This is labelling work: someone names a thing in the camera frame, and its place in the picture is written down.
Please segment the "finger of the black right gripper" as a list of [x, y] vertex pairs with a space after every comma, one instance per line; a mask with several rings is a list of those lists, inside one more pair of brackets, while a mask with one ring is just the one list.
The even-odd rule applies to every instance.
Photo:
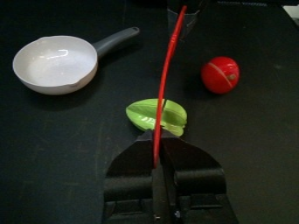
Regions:
[[181, 14], [182, 0], [168, 0], [169, 32], [174, 32], [177, 20]]
[[200, 15], [204, 13], [210, 0], [188, 0], [185, 14], [185, 35], [189, 35], [197, 25]]

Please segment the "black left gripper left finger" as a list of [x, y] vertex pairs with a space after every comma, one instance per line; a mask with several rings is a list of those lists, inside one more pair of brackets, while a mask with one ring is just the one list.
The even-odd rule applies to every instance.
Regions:
[[107, 169], [102, 224], [154, 224], [153, 135], [147, 130]]

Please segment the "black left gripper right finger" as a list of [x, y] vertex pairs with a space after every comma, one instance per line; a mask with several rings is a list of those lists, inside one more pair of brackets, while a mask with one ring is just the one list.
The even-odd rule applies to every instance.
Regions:
[[217, 159], [165, 131], [161, 162], [173, 224], [240, 224]]

